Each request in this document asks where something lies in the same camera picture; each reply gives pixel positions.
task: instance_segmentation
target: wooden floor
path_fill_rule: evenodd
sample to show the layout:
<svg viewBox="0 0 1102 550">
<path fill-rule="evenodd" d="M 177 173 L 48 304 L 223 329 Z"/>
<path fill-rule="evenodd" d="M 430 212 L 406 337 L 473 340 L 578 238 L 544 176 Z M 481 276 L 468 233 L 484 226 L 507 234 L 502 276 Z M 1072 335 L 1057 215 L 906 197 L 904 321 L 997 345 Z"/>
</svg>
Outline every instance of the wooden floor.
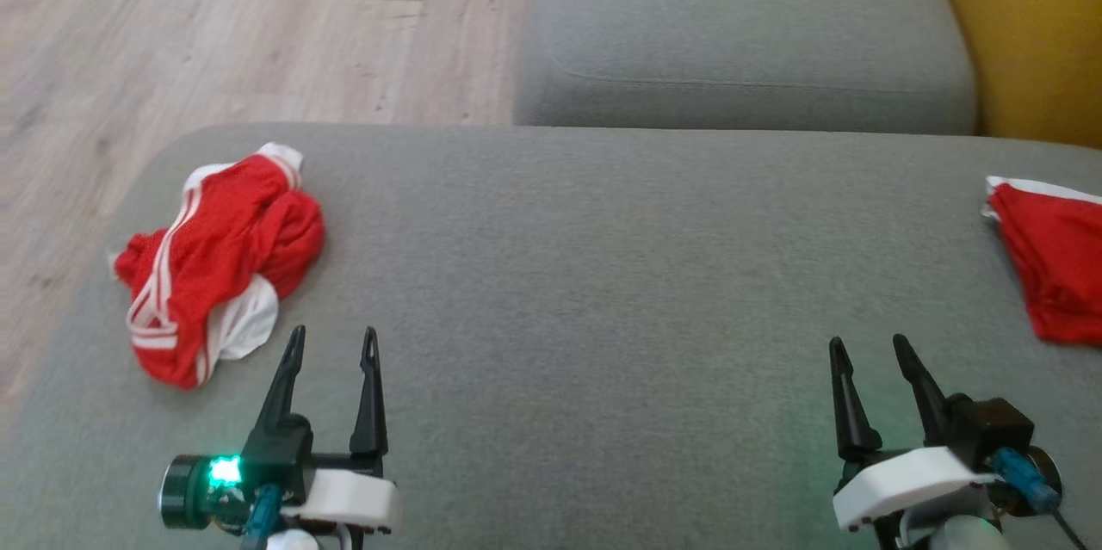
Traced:
<svg viewBox="0 0 1102 550">
<path fill-rule="evenodd" d="M 8 417 L 150 158 L 208 123 L 508 123 L 526 0 L 0 0 Z"/>
</svg>

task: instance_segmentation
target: yellow cushion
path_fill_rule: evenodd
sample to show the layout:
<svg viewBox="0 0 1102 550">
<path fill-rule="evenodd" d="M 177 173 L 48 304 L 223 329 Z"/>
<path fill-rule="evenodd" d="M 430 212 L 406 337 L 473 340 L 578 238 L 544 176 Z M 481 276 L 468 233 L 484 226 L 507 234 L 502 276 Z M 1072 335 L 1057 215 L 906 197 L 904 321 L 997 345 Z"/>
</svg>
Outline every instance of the yellow cushion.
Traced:
<svg viewBox="0 0 1102 550">
<path fill-rule="evenodd" d="M 1102 148 L 1102 0 L 951 0 L 981 130 Z"/>
</svg>

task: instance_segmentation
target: folded red garment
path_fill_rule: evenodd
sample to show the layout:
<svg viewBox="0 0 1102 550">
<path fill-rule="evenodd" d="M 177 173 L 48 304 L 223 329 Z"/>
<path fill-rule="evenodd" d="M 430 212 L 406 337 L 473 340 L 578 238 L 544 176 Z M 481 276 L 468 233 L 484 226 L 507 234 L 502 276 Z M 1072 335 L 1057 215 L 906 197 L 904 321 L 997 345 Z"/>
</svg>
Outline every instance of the folded red garment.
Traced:
<svg viewBox="0 0 1102 550">
<path fill-rule="evenodd" d="M 130 288 L 127 314 L 138 362 L 153 378 L 191 389 L 219 358 L 268 341 L 279 299 L 322 250 L 322 211 L 300 191 L 302 154 L 269 143 L 237 164 L 207 165 L 184 183 L 175 223 L 138 234 L 115 260 Z"/>
<path fill-rule="evenodd" d="M 1027 180 L 987 186 L 1037 336 L 1102 345 L 1102 197 Z"/>
</svg>

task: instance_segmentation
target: glowing green light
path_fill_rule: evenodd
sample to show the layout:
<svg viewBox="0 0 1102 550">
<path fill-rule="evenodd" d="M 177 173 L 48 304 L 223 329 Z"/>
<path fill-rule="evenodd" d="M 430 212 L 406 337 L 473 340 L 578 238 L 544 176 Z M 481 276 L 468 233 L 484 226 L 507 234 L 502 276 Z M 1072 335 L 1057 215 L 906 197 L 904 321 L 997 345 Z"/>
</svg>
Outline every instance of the glowing green light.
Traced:
<svg viewBox="0 0 1102 550">
<path fill-rule="evenodd" d="M 241 483 L 241 470 L 238 466 L 241 457 L 219 457 L 210 462 L 210 484 L 212 485 L 236 485 Z"/>
</svg>

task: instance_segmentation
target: gray sofa cushion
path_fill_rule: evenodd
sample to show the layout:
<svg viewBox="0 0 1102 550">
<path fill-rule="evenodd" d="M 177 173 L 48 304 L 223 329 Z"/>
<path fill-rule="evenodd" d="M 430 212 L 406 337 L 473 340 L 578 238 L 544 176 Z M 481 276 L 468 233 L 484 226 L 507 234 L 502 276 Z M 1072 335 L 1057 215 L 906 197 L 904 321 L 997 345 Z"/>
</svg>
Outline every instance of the gray sofa cushion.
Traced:
<svg viewBox="0 0 1102 550">
<path fill-rule="evenodd" d="M 176 453 L 239 449 L 291 327 L 294 408 L 347 445 L 378 327 L 406 530 L 371 548 L 873 548 L 836 529 L 827 342 L 889 446 L 921 424 L 890 338 L 952 392 L 1037 422 L 1065 513 L 1102 540 L 1102 355 L 1033 337 L 984 174 L 1102 193 L 1102 153 L 980 138 L 246 126 L 150 164 L 108 246 L 171 223 L 196 166 L 305 154 L 325 250 L 273 342 L 193 392 L 152 382 L 97 268 L 37 364 L 0 466 L 6 548 L 236 548 L 162 530 Z M 1008 520 L 1058 548 L 1050 520 Z"/>
<path fill-rule="evenodd" d="M 948 0 L 532 0 L 517 123 L 971 134 Z"/>
</svg>

